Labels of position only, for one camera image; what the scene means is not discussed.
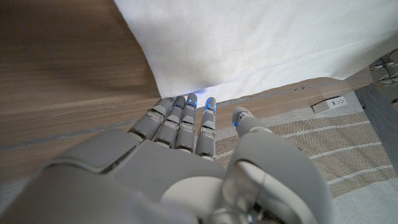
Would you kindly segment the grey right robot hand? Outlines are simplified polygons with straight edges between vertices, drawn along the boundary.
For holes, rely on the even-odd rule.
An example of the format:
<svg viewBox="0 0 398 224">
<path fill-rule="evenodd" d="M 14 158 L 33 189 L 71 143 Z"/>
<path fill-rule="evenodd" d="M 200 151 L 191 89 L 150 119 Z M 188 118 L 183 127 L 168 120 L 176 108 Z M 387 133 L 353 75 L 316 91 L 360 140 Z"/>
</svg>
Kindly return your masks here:
<svg viewBox="0 0 398 224">
<path fill-rule="evenodd" d="M 100 133 L 46 164 L 2 223 L 333 223 L 319 168 L 246 108 L 227 166 L 215 160 L 216 100 L 195 129 L 194 94 L 163 98 L 128 131 Z"/>
</svg>

